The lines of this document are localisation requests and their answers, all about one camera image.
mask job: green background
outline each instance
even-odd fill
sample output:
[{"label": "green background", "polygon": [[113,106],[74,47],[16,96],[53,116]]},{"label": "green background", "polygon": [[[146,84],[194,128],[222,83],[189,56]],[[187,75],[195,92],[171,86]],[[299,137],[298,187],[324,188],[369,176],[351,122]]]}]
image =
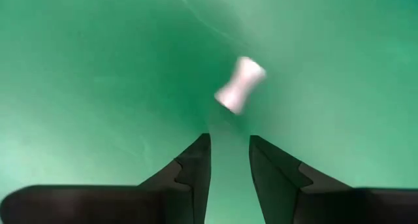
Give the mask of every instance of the green background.
[{"label": "green background", "polygon": [[[349,185],[418,187],[418,0],[0,0],[0,199],[139,184],[212,136],[207,224],[263,223],[260,135]],[[244,115],[215,91],[249,56]]]}]

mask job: green backdrop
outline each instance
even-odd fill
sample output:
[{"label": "green backdrop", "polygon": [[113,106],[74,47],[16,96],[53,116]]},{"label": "green backdrop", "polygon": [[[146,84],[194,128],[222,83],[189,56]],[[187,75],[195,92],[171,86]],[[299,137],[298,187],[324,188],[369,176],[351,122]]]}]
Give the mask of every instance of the green backdrop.
[{"label": "green backdrop", "polygon": [[[418,0],[0,0],[0,199],[139,184],[212,135],[207,224],[263,223],[256,134],[349,185],[418,187]],[[234,116],[238,56],[267,79]]]}]

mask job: white object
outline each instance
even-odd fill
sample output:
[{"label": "white object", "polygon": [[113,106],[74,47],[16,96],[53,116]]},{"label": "white object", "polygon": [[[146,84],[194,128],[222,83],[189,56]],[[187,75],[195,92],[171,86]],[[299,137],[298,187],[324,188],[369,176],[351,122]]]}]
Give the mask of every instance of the white object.
[{"label": "white object", "polygon": [[235,72],[215,98],[234,114],[240,114],[248,94],[265,78],[266,71],[248,57],[240,57]]}]

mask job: white spool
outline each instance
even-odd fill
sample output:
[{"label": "white spool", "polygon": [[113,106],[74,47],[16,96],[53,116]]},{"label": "white spool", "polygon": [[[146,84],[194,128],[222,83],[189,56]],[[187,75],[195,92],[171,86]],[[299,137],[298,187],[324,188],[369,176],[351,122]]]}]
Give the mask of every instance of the white spool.
[{"label": "white spool", "polygon": [[215,98],[234,114],[240,114],[251,90],[263,80],[266,71],[248,57],[240,57],[229,82],[215,93]]}]

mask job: green fabric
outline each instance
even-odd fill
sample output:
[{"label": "green fabric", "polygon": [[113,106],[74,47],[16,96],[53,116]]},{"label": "green fabric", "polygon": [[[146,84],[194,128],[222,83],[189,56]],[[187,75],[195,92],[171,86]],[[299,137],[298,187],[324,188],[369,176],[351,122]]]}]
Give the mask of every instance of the green fabric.
[{"label": "green fabric", "polygon": [[[248,138],[349,185],[418,187],[418,0],[0,0],[0,197],[139,184],[212,135],[207,224],[262,223]],[[267,79],[243,116],[215,91]]]}]

